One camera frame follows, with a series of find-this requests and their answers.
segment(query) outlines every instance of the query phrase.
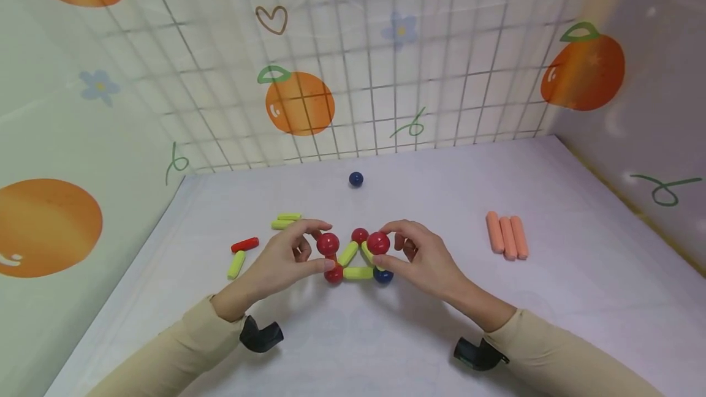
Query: yellow-green stick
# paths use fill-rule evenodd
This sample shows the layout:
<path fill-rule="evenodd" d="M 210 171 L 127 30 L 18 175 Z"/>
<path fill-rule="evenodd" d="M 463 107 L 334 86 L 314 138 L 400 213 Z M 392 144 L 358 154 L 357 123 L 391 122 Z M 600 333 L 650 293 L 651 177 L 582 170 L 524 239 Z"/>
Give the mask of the yellow-green stick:
<path fill-rule="evenodd" d="M 373 263 L 373 254 L 370 252 L 370 250 L 368 250 L 368 243 L 363 241 L 363 244 L 360 247 L 363 250 L 363 254 L 365 255 L 365 258 L 368 259 L 368 262 Z"/>
<path fill-rule="evenodd" d="M 294 221 L 282 221 L 282 220 L 272 221 L 272 229 L 273 230 L 284 230 L 292 222 L 294 222 Z"/>
<path fill-rule="evenodd" d="M 346 267 L 343 268 L 343 277 L 356 281 L 361 279 L 372 279 L 373 267 Z"/>
<path fill-rule="evenodd" d="M 353 241 L 346 246 L 345 250 L 343 250 L 343 254 L 340 258 L 338 258 L 338 263 L 340 263 L 343 267 L 348 266 L 356 253 L 358 253 L 358 243 Z"/>
<path fill-rule="evenodd" d="M 228 278 L 231 281 L 240 274 L 240 269 L 243 268 L 243 262 L 245 262 L 245 252 L 237 252 L 235 256 L 233 256 L 233 262 L 230 263 L 230 268 L 228 268 Z"/>
<path fill-rule="evenodd" d="M 277 215 L 277 219 L 280 221 L 296 221 L 297 219 L 302 219 L 301 213 L 280 213 Z"/>

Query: orange stick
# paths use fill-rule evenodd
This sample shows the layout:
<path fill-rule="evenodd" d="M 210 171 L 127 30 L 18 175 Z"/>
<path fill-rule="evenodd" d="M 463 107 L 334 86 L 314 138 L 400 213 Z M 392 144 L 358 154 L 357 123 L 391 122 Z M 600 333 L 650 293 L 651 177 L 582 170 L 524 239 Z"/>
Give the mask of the orange stick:
<path fill-rule="evenodd" d="M 500 230 L 500 220 L 498 213 L 489 211 L 486 215 L 486 224 L 488 225 L 488 236 L 490 237 L 490 248 L 493 253 L 502 253 L 505 251 L 505 242 L 503 241 L 503 232 Z"/>
<path fill-rule="evenodd" d="M 505 241 L 505 259 L 514 261 L 517 259 L 517 247 L 515 247 L 515 236 L 512 234 L 512 224 L 509 217 L 501 217 L 500 229 L 503 231 L 503 241 Z"/>
<path fill-rule="evenodd" d="M 517 258 L 525 260 L 530 257 L 530 248 L 528 247 L 528 239 L 525 236 L 525 227 L 522 225 L 520 216 L 512 216 L 510 218 L 512 226 L 512 234 L 515 235 L 515 244 L 517 245 Z"/>

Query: dark blue ball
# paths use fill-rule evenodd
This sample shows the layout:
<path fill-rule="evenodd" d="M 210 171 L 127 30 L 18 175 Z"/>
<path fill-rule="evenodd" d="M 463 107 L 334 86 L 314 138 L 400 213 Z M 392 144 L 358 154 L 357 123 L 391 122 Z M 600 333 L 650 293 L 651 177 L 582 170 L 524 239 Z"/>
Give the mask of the dark blue ball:
<path fill-rule="evenodd" d="M 378 282 L 378 284 L 386 285 L 392 282 L 395 273 L 391 271 L 380 271 L 377 267 L 373 267 L 373 277 Z"/>
<path fill-rule="evenodd" d="M 360 187 L 363 185 L 363 174 L 360 172 L 351 173 L 348 177 L 348 183 L 351 183 L 353 187 Z"/>

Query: magnetic building toy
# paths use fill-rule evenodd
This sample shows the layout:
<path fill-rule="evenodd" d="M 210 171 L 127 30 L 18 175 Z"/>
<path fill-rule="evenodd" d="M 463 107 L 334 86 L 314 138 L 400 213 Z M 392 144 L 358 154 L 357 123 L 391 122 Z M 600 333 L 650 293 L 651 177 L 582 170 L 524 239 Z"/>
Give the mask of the magnetic building toy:
<path fill-rule="evenodd" d="M 346 245 L 341 257 L 336 254 L 340 246 L 338 236 L 333 233 L 324 233 L 316 240 L 316 249 L 326 259 L 335 261 L 336 267 L 324 273 L 324 278 L 330 284 L 339 284 L 343 279 L 364 280 L 375 279 L 378 284 L 390 284 L 394 274 L 381 267 L 349 267 L 358 249 L 370 265 L 373 265 L 373 255 L 385 254 L 390 249 L 390 238 L 386 234 L 375 232 L 368 234 L 365 229 L 355 229 L 351 234 L 351 242 Z"/>

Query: blue flower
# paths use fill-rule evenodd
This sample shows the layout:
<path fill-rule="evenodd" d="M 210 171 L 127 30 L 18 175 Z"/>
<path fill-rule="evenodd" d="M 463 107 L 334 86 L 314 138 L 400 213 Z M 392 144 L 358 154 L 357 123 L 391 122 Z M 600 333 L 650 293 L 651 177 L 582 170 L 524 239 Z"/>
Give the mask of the blue flower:
<path fill-rule="evenodd" d="M 103 103 L 111 108 L 113 107 L 113 100 L 110 98 L 110 95 L 117 94 L 117 92 L 120 91 L 120 86 L 108 77 L 106 71 L 98 69 L 98 71 L 93 74 L 88 71 L 83 71 L 80 73 L 79 77 L 88 86 L 81 92 L 81 96 L 84 99 L 101 99 Z"/>
<path fill-rule="evenodd" d="M 390 16 L 391 26 L 382 30 L 382 38 L 393 40 L 395 50 L 400 52 L 405 43 L 417 41 L 417 17 L 402 17 L 398 12 Z"/>

